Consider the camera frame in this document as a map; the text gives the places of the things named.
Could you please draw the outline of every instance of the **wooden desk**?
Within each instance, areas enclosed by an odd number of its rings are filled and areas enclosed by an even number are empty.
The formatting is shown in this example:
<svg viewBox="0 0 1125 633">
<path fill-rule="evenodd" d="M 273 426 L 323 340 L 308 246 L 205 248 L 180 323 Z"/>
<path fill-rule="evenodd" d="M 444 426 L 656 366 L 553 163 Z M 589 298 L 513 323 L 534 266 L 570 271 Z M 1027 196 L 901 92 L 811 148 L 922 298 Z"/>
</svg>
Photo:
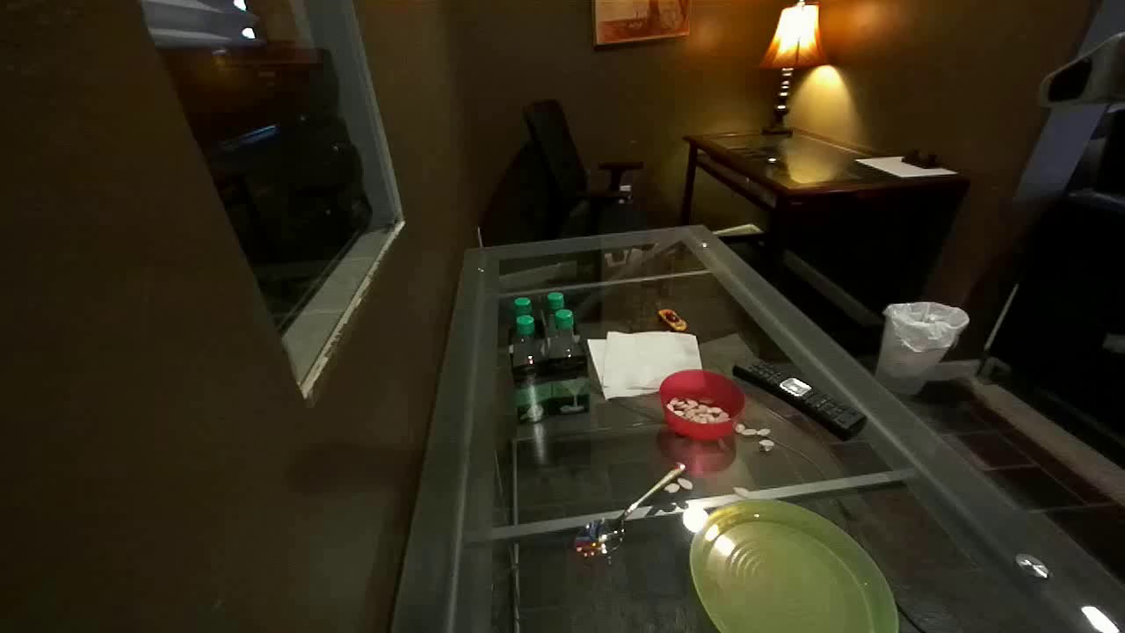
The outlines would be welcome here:
<svg viewBox="0 0 1125 633">
<path fill-rule="evenodd" d="M 894 298 L 916 298 L 945 239 L 962 177 L 895 179 L 859 156 L 811 139 L 777 139 L 777 163 L 755 136 L 687 132 L 678 223 L 691 223 L 697 172 L 767 211 L 767 261 L 802 275 L 852 319 L 871 323 Z"/>
</svg>

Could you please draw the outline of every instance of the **red ashtray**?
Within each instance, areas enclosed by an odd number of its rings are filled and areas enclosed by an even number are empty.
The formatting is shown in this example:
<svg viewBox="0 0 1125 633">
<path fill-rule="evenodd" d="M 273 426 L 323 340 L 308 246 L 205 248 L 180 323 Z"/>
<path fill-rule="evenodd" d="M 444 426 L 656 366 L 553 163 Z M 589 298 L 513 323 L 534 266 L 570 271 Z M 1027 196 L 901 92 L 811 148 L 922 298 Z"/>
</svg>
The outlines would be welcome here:
<svg viewBox="0 0 1125 633">
<path fill-rule="evenodd" d="M 672 374 L 659 384 L 665 426 L 687 438 L 726 438 L 740 414 L 740 390 L 736 378 L 707 370 Z"/>
</svg>

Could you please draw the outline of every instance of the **waste bin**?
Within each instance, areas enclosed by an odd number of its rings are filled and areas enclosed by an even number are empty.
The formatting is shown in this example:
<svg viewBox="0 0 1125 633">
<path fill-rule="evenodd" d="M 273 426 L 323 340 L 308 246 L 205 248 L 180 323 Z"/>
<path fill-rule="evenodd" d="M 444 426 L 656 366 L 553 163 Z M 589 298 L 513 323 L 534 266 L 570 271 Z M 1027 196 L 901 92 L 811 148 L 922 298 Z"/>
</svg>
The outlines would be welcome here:
<svg viewBox="0 0 1125 633">
<path fill-rule="evenodd" d="M 875 376 L 894 394 L 916 394 L 929 374 L 957 343 L 970 315 L 945 302 L 889 302 L 883 309 L 883 343 Z"/>
</svg>

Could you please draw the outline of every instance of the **white paper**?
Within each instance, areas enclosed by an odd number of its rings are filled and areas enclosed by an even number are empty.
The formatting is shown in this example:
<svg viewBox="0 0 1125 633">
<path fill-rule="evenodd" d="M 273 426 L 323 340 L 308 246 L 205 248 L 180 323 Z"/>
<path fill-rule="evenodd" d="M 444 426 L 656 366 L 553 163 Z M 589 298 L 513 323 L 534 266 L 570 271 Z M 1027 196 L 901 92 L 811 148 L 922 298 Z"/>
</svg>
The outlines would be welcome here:
<svg viewBox="0 0 1125 633">
<path fill-rule="evenodd" d="M 603 398 L 653 394 L 665 376 L 704 370 L 697 335 L 675 330 L 612 330 L 603 340 L 589 337 L 589 357 Z"/>
<path fill-rule="evenodd" d="M 875 172 L 889 172 L 895 179 L 931 179 L 931 177 L 957 177 L 952 169 L 925 169 L 925 166 L 909 166 L 903 156 L 871 156 L 871 157 L 855 157 L 859 166 L 867 166 Z"/>
</svg>

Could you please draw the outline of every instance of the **black chair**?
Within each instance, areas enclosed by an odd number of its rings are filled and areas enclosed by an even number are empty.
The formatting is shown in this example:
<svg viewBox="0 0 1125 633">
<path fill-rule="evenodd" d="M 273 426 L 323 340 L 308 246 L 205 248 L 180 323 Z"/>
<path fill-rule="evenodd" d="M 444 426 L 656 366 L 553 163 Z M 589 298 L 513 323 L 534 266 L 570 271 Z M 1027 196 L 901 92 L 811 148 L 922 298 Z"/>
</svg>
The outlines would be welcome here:
<svg viewBox="0 0 1125 633">
<path fill-rule="evenodd" d="M 631 184 L 625 184 L 625 172 L 639 169 L 639 163 L 602 163 L 608 189 L 589 189 L 562 104 L 556 98 L 530 103 L 525 124 L 546 169 L 548 235 L 631 233 L 648 225 L 631 204 Z"/>
</svg>

